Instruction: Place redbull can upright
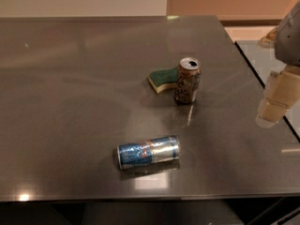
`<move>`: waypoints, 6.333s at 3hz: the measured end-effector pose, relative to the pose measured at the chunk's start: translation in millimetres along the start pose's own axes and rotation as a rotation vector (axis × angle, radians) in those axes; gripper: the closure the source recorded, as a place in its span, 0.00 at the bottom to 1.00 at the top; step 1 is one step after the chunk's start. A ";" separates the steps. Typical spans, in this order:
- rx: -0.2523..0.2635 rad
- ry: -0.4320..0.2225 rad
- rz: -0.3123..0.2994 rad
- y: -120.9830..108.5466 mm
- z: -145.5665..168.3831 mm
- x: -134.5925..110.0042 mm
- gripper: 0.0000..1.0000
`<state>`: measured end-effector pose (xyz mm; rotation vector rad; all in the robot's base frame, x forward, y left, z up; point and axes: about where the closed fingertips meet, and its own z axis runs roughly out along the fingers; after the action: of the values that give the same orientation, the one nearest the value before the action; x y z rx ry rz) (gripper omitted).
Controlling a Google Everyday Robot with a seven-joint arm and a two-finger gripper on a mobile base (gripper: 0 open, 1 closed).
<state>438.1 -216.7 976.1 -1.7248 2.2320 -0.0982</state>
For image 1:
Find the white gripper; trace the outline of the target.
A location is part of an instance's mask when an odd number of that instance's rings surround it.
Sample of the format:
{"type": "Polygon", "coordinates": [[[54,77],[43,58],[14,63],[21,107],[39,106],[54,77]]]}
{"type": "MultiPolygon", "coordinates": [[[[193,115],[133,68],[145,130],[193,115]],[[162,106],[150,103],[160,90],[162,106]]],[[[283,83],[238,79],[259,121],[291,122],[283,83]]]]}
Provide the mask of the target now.
{"type": "Polygon", "coordinates": [[[288,65],[266,81],[255,119],[261,128],[276,125],[300,99],[300,1],[278,25],[274,47],[276,59],[288,65]]]}

